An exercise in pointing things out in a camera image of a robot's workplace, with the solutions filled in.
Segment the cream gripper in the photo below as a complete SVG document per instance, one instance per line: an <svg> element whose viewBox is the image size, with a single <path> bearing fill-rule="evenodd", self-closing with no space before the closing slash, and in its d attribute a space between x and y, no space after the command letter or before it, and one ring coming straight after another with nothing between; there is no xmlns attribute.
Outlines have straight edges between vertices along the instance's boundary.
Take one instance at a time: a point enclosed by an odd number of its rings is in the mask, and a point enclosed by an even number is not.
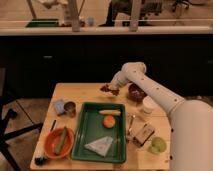
<svg viewBox="0 0 213 171"><path fill-rule="evenodd" d="M122 73L116 73L109 84L111 90L118 90L125 84L125 79Z"/></svg>

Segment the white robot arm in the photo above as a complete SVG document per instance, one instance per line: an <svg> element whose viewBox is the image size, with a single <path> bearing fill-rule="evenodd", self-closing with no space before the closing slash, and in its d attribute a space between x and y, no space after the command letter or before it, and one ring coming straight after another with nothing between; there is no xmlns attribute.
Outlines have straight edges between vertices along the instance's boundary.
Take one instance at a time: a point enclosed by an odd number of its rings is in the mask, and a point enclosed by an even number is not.
<svg viewBox="0 0 213 171"><path fill-rule="evenodd" d="M167 114L171 125L170 171L213 171L213 107L186 100L145 75L143 62L125 63L110 82L113 90L135 83Z"/></svg>

